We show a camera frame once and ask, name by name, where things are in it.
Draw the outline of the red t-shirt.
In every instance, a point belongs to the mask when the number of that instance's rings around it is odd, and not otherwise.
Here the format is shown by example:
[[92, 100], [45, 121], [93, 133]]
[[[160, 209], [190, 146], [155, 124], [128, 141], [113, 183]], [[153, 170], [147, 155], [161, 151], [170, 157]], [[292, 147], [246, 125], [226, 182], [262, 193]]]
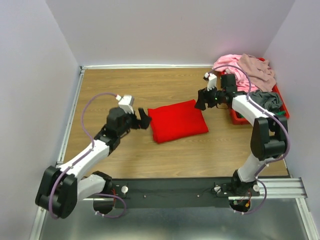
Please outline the red t-shirt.
[[151, 117], [151, 129], [153, 140], [158, 143], [166, 143], [181, 138], [206, 134], [209, 132], [201, 110], [195, 108], [194, 99], [149, 108], [148, 116]]

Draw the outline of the red plastic bin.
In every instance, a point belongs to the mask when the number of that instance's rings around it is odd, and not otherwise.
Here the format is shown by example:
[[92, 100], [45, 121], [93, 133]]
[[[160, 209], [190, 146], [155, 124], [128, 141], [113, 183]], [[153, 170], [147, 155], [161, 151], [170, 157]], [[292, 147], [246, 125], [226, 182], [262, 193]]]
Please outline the red plastic bin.
[[221, 56], [213, 68], [221, 76], [234, 74], [237, 90], [250, 92], [252, 99], [263, 108], [278, 116], [290, 116], [268, 60], [247, 54], [228, 54]]

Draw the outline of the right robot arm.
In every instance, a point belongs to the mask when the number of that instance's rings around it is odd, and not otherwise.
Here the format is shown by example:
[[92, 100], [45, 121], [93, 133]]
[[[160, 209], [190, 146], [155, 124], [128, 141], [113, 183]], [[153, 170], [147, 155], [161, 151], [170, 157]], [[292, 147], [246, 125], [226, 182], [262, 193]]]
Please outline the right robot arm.
[[220, 187], [231, 196], [241, 196], [252, 190], [257, 177], [270, 163], [283, 157], [289, 149], [288, 123], [285, 116], [276, 116], [262, 108], [244, 91], [238, 91], [233, 74], [221, 76], [221, 89], [217, 88], [217, 76], [205, 73], [207, 86], [198, 90], [195, 108], [204, 111], [226, 104], [240, 113], [251, 125], [251, 153], [246, 162], [232, 175], [230, 183]]

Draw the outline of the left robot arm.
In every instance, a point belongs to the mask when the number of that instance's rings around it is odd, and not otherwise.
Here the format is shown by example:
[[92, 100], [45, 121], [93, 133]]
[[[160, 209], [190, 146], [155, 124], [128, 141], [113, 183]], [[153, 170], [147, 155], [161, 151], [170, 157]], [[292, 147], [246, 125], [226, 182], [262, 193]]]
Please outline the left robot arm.
[[49, 166], [43, 173], [35, 204], [50, 212], [53, 218], [67, 218], [77, 203], [91, 195], [107, 197], [112, 189], [112, 178], [96, 171], [85, 177], [99, 161], [107, 158], [130, 130], [147, 129], [152, 121], [143, 108], [140, 118], [134, 112], [112, 108], [105, 125], [82, 152], [59, 167]]

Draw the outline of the light pink shirt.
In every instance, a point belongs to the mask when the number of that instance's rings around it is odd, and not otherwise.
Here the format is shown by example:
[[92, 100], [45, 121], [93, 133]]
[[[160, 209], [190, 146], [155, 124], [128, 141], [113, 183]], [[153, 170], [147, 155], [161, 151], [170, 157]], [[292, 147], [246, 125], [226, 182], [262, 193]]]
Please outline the light pink shirt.
[[225, 74], [234, 74], [236, 79], [236, 86], [238, 91], [249, 91], [249, 81], [245, 74], [238, 68], [238, 61], [241, 55], [237, 54], [227, 54], [218, 58], [218, 60], [213, 64], [213, 69], [217, 68], [217, 72], [224, 72]]

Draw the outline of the dusty pink shirt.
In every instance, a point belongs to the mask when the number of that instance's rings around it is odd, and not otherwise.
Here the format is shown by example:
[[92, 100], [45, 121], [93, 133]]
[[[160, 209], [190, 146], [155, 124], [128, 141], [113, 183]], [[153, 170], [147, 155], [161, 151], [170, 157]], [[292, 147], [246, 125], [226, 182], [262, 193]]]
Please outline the dusty pink shirt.
[[237, 62], [238, 66], [249, 76], [250, 82], [262, 92], [271, 92], [276, 85], [275, 71], [269, 61], [243, 54]]

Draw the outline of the grey shirt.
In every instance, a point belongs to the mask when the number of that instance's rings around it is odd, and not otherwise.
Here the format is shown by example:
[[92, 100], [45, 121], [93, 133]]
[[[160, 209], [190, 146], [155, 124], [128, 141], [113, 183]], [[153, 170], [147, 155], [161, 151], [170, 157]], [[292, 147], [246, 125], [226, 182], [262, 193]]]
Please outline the grey shirt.
[[283, 101], [281, 100], [280, 95], [276, 92], [263, 92], [257, 90], [255, 92], [251, 92], [250, 97], [259, 106], [269, 112], [277, 113], [283, 106]]

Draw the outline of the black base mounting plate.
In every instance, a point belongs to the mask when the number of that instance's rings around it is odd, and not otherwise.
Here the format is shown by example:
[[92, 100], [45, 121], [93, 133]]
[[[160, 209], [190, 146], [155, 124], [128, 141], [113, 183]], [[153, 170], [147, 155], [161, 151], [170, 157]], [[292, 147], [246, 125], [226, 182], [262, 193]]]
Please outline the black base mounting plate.
[[108, 213], [117, 209], [228, 208], [247, 212], [248, 202], [258, 197], [257, 182], [240, 183], [234, 177], [127, 178], [113, 179], [104, 194], [121, 200], [93, 202], [96, 210]]

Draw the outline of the aluminium left rail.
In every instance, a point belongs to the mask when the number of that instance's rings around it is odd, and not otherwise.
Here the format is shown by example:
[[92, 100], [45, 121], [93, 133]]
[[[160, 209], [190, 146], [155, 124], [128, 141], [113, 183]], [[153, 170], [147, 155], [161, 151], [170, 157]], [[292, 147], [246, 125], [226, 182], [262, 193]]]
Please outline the aluminium left rail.
[[81, 86], [82, 86], [82, 82], [83, 82], [83, 78], [84, 78], [84, 74], [85, 74], [85, 70], [83, 69], [83, 66], [80, 66], [79, 69], [80, 69], [79, 77], [76, 82], [76, 88], [75, 88], [75, 93], [74, 93], [74, 97], [72, 100], [72, 105], [70, 108], [70, 113], [68, 116], [68, 120], [67, 120], [67, 124], [66, 124], [66, 128], [65, 128], [65, 132], [63, 135], [61, 147], [60, 147], [60, 150], [58, 153], [58, 157], [55, 162], [56, 166], [62, 165], [64, 163], [64, 159], [65, 159], [65, 154], [66, 154], [67, 145], [68, 145], [68, 141], [69, 141], [69, 137], [70, 137], [70, 132], [72, 129], [72, 124], [73, 124], [73, 120], [74, 120], [74, 116], [75, 116], [75, 112], [76, 112], [76, 108], [77, 108], [79, 94], [81, 91]]

